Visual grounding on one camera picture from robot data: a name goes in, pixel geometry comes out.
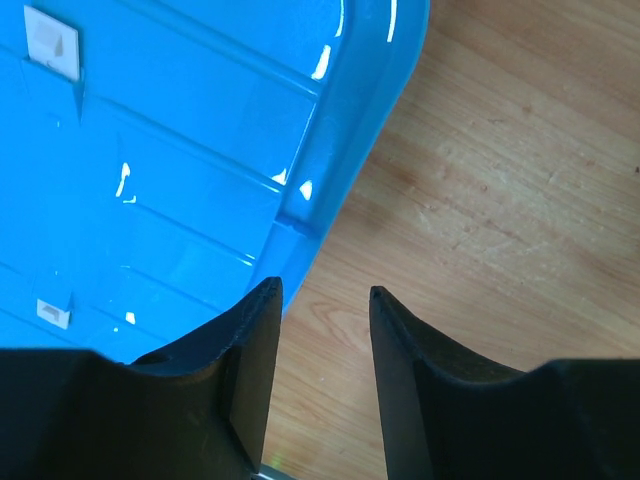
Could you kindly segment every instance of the wooden floor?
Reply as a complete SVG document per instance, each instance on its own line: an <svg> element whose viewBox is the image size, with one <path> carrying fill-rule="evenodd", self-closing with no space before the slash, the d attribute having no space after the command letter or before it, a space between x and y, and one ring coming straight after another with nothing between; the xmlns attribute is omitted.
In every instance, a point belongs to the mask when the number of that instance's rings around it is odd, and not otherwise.
<svg viewBox="0 0 640 480"><path fill-rule="evenodd" d="M265 463L386 478L367 302L529 369L640 354L640 2L433 0L280 341Z"/></svg>

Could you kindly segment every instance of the wood grain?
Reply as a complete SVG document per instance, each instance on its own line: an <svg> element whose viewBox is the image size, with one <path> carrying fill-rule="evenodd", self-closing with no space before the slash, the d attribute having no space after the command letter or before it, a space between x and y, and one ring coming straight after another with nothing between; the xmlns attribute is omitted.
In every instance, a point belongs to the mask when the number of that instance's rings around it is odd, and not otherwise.
<svg viewBox="0 0 640 480"><path fill-rule="evenodd" d="M640 353L639 60L637 0L434 0L283 324L266 463L386 478L371 285L516 368Z"/></svg>

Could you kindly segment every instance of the blue plastic bin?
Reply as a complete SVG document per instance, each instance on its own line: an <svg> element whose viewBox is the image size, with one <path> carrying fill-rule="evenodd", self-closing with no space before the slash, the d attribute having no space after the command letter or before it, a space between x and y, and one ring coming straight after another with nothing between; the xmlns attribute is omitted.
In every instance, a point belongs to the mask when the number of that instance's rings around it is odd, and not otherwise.
<svg viewBox="0 0 640 480"><path fill-rule="evenodd" d="M123 362L265 276L291 302L416 64L429 8L34 1L78 30L71 82L29 59L24 5L0 5L0 345Z"/></svg>

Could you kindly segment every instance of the black plastic piece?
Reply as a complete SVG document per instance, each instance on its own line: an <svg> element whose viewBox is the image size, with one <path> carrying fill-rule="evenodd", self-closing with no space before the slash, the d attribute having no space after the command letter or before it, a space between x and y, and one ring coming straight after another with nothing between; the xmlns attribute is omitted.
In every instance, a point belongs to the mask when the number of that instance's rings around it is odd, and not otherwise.
<svg viewBox="0 0 640 480"><path fill-rule="evenodd" d="M381 287L370 322L389 479L640 478L640 361L521 373Z"/></svg>
<svg viewBox="0 0 640 480"><path fill-rule="evenodd" d="M267 279L133 365L83 350L0 350L0 478L251 478L281 312L280 280Z"/></svg>

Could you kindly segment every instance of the blue plastic container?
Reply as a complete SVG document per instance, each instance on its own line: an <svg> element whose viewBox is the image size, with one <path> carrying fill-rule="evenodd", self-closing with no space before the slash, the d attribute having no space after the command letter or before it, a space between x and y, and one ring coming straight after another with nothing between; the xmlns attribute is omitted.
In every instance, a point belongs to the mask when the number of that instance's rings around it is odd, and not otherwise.
<svg viewBox="0 0 640 480"><path fill-rule="evenodd" d="M292 300L416 64L429 8L32 5L78 30L81 78L31 61L24 2L2 2L0 345L124 362L265 276Z"/></svg>

